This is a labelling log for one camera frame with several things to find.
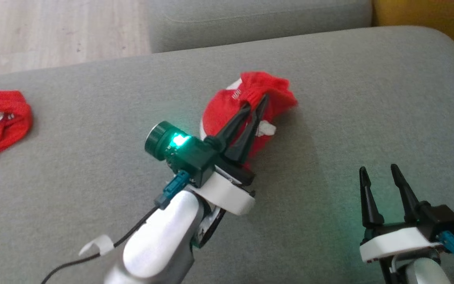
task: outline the white cable clip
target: white cable clip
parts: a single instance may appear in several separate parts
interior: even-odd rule
[[[105,234],[100,235],[99,237],[93,239],[90,243],[83,246],[78,253],[78,256],[81,256],[84,252],[86,252],[92,245],[96,245],[99,248],[99,255],[103,256],[109,253],[112,249],[114,249],[113,241]]]

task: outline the cable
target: cable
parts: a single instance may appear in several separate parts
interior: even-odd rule
[[[182,189],[190,182],[190,174],[184,170],[180,170],[176,176],[164,187],[162,194],[153,202],[160,209],[164,210]]]
[[[115,244],[113,244],[113,247],[118,247],[120,246],[121,244],[124,243],[124,241],[126,241],[129,237],[131,237],[131,235],[137,230],[139,229],[144,223],[146,223],[146,220],[153,214],[157,211],[158,206],[155,206],[153,207],[148,213],[146,213],[139,222],[137,222],[137,224],[132,227],[129,232],[127,232],[127,234],[125,234],[121,239],[119,239],[119,241],[117,241]],[[84,262],[87,262],[87,261],[90,261],[90,260],[93,260],[93,259],[96,259],[98,257],[100,257],[101,254],[99,253],[96,253],[94,255],[91,255],[89,257],[86,257],[86,258],[83,258],[83,259],[79,259],[79,260],[75,260],[75,261],[72,261],[72,262],[68,262],[68,263],[65,263],[65,264],[61,264],[60,266],[56,267],[54,270],[52,270],[44,279],[43,281],[41,282],[41,284],[45,284],[51,277],[52,275],[54,275],[57,271],[63,269],[63,268],[67,268],[67,267],[70,267],[70,266],[74,266],[74,265],[77,265],[77,264],[80,264],[80,263],[84,263]]]

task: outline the grey sofa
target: grey sofa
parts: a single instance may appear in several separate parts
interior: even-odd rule
[[[0,283],[36,283],[100,234],[118,239],[151,208],[170,170],[146,154],[168,120],[198,134],[202,110],[240,72],[288,78],[299,106],[251,164],[250,214],[226,215],[184,283],[381,283],[362,263],[358,169],[387,222],[402,220],[389,165],[416,195],[454,210],[454,42],[383,27],[182,50],[0,76],[35,124],[0,154]],[[100,283],[119,258],[55,275]],[[443,268],[454,283],[454,258]]]
[[[371,25],[370,0],[147,0],[153,53]]]

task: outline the black cable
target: black cable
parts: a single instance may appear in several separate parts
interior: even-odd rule
[[[159,209],[157,206],[153,207],[148,213],[146,213],[139,222],[137,222],[136,225],[134,225],[134,227],[132,227],[129,232],[127,232],[127,234],[125,234],[121,239],[119,239],[119,241],[117,241],[115,244],[113,244],[113,247],[116,248],[118,246],[120,246],[121,244],[124,243],[124,241],[126,241],[129,237],[131,237],[131,235],[137,230],[139,229],[144,223],[146,223],[146,220],[153,214],[157,211],[157,209]],[[75,261],[72,261],[72,262],[68,262],[68,263],[65,263],[65,264],[61,264],[60,266],[56,267],[54,270],[52,270],[44,279],[43,281],[41,282],[41,284],[45,284],[51,277],[52,275],[54,275],[57,271],[63,269],[63,268],[67,268],[67,267],[70,267],[70,266],[74,266],[74,265],[77,265],[77,264],[80,264],[80,263],[84,263],[84,262],[87,262],[87,261],[90,261],[90,260],[93,260],[93,259],[96,259],[98,257],[100,257],[101,254],[99,253],[96,253],[95,255],[91,255],[89,257],[86,257],[86,258],[83,258],[83,259],[79,259],[79,260],[75,260]]]

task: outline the camera lens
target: camera lens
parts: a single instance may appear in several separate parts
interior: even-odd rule
[[[186,138],[187,134],[167,121],[162,121],[148,133],[145,142],[145,151],[159,161],[166,158],[166,149],[172,145],[176,137]]]

